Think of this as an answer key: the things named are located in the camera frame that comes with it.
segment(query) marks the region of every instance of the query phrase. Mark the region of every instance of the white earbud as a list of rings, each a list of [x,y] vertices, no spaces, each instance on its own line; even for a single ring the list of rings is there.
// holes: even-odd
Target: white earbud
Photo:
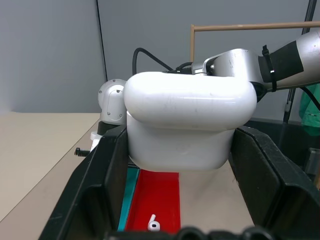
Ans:
[[[150,232],[160,231],[160,223],[155,220],[156,220],[156,215],[152,214],[148,223],[148,230]]]

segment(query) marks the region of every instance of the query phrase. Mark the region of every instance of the black cable tie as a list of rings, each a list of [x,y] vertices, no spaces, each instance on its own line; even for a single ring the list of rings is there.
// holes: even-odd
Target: black cable tie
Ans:
[[[264,58],[266,60],[266,64],[268,66],[268,70],[270,71],[270,78],[271,78],[271,82],[272,82],[272,92],[275,92],[277,90],[277,81],[276,81],[275,69],[274,69],[274,67],[272,65],[267,45],[264,45],[262,47],[262,55],[264,56]]]

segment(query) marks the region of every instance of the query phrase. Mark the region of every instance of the wooden stick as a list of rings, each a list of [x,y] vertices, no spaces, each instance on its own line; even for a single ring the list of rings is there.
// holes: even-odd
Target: wooden stick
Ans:
[[[195,60],[195,25],[190,28],[190,62]]]
[[[264,23],[264,24],[194,26],[194,31],[207,32],[207,31],[261,30],[261,29],[301,29],[301,28],[318,28],[318,27],[320,27],[320,21],[303,21],[303,22],[283,22],[283,23]]]

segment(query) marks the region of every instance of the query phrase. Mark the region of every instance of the beige table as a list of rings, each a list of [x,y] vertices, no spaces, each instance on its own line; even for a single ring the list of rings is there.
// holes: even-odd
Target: beige table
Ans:
[[[12,114],[10,119],[18,117],[17,115],[20,113]],[[19,178],[19,181],[15,181],[14,186],[16,189],[8,190],[11,195],[7,194],[7,196],[11,196],[11,198],[14,196],[15,204],[9,204],[9,199],[3,200],[1,197],[0,211],[3,213],[10,211],[0,222],[0,238],[6,240],[34,240],[40,236],[69,177],[83,159],[74,156],[75,147],[77,146],[83,149],[90,148],[90,132],[96,131],[98,124],[94,123],[98,120],[99,115],[89,113],[56,115],[56,120],[48,124],[54,129],[50,131],[51,137],[49,145],[43,143],[45,140],[48,140],[46,137],[39,139],[39,135],[31,134],[33,129],[39,128],[39,125],[41,125],[40,128],[43,130],[48,127],[42,125],[44,124],[42,122],[46,121],[46,117],[41,114],[38,116],[31,114],[26,117],[33,119],[31,122],[36,121],[38,123],[28,123],[27,133],[22,134],[25,137],[23,140],[20,140],[22,143],[24,141],[28,142],[24,143],[25,147],[22,152],[29,151],[30,154],[27,154],[26,157],[13,155],[10,159],[14,164],[12,166],[9,164],[9,168],[11,168],[11,171],[20,173],[31,169],[33,173],[32,176],[24,174],[23,177]],[[3,126],[3,122],[0,118],[0,127]],[[63,140],[63,136],[60,134],[62,132],[66,133],[65,136],[72,135],[72,137],[68,138],[68,140]],[[14,143],[15,141],[12,140],[10,144],[6,143],[6,145],[8,148],[13,149],[11,145],[14,145]],[[34,155],[31,150],[28,150],[29,148],[27,146],[38,146],[38,149],[41,148],[40,152],[36,154],[37,160],[30,160],[32,159],[31,156]],[[56,149],[60,149],[58,151],[59,154],[55,155],[55,157],[51,157],[50,154],[48,154],[53,146],[55,146]],[[6,167],[3,161],[1,155],[1,166]],[[23,161],[29,161],[29,164],[22,164],[24,169],[18,167],[20,165],[19,163]],[[6,177],[14,179],[10,174],[7,174]],[[211,172],[184,172],[180,173],[179,177],[182,227],[196,226],[205,232],[211,229],[241,232],[244,228],[253,225],[228,162],[220,169]],[[19,188],[19,183],[23,181],[28,183],[28,187]]]

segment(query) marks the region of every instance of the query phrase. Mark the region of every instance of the gray wall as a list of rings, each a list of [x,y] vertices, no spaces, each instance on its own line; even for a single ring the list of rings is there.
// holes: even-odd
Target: gray wall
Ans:
[[[100,112],[95,0],[0,0],[0,113]]]
[[[175,68],[190,57],[190,25],[299,22],[305,19],[307,0],[99,0],[102,34],[109,79],[132,75],[132,55],[143,47]],[[320,4],[316,15],[319,19]],[[261,55],[293,41],[301,29],[248,30],[196,33],[195,60],[244,48]],[[138,72],[162,71],[145,55],[138,57]],[[254,118],[281,120],[288,90],[268,93]],[[296,112],[295,120],[300,120]]]

